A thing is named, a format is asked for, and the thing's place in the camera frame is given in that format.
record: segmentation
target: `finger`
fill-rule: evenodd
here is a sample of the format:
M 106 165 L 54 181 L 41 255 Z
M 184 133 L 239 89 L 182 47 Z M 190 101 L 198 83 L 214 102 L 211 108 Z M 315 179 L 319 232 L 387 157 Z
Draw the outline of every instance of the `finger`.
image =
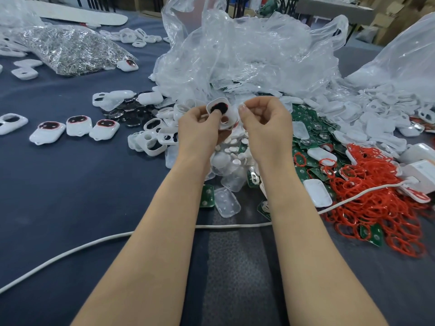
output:
M 254 129 L 260 124 L 255 118 L 255 115 L 251 112 L 250 109 L 246 107 L 245 104 L 239 106 L 239 115 L 240 120 L 242 120 L 243 126 L 246 128 L 247 131 Z
M 222 117 L 222 113 L 220 110 L 215 109 L 206 120 L 206 123 L 210 125 L 212 128 L 219 128 L 220 118 Z
M 189 111 L 186 112 L 185 115 L 188 118 L 198 121 L 199 119 L 201 119 L 201 116 L 203 116 L 204 114 L 207 114 L 207 109 L 203 105 L 203 106 L 192 107 Z
M 219 145 L 221 142 L 225 141 L 230 135 L 231 135 L 231 130 L 220 131 L 219 136 L 217 138 L 217 140 L 218 140 L 217 145 Z
M 262 115 L 267 121 L 270 120 L 272 115 L 278 114 L 285 109 L 280 100 L 274 96 L 258 96 L 251 98 L 245 102 L 245 105 L 248 109 L 263 109 Z

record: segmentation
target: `blue tablecloth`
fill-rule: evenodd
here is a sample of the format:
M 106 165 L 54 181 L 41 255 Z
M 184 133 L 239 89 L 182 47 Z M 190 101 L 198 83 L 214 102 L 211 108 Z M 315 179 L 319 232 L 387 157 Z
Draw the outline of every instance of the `blue tablecloth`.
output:
M 166 36 L 158 20 L 132 17 L 124 27 Z M 23 128 L 0 137 L 0 287 L 71 248 L 134 230 L 167 174 L 164 155 L 150 158 L 128 148 L 127 136 L 137 129 L 124 125 L 109 141 L 66 134 L 43 146 L 28 140 L 43 121 L 65 123 L 68 117 L 82 114 L 93 123 L 102 119 L 91 103 L 94 93 L 149 90 L 153 82 L 148 76 L 155 59 L 169 44 L 149 44 L 144 49 L 122 46 L 139 59 L 138 71 L 64 78 L 44 65 L 37 68 L 37 79 L 20 81 L 10 73 L 16 59 L 0 57 L 4 66 L 0 114 L 14 112 L 29 119 Z M 359 67 L 374 54 L 345 47 L 338 57 L 348 63 L 359 61 Z M 262 198 L 259 190 L 245 188 L 236 196 L 243 206 L 241 213 L 222 219 L 214 210 L 200 211 L 198 223 L 265 221 L 256 212 Z M 422 223 L 425 244 L 433 249 L 433 224 Z M 391 326 L 435 324 L 431 254 L 410 259 L 387 246 L 378 249 L 342 238 L 329 225 L 328 230 Z M 0 325 L 68 325 L 125 242 L 106 242 L 73 254 L 0 295 Z M 272 229 L 198 230 L 182 325 L 286 324 Z

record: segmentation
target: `hand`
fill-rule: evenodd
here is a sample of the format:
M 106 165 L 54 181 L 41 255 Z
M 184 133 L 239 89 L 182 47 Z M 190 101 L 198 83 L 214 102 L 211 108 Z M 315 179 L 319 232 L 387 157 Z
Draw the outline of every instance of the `hand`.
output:
M 293 165 L 291 114 L 278 98 L 260 96 L 239 106 L 240 119 L 249 133 L 249 147 L 263 170 Z
M 205 106 L 194 107 L 178 120 L 178 159 L 195 159 L 210 170 L 210 157 L 216 145 L 230 136 L 230 130 L 219 131 L 219 110 L 207 115 Z

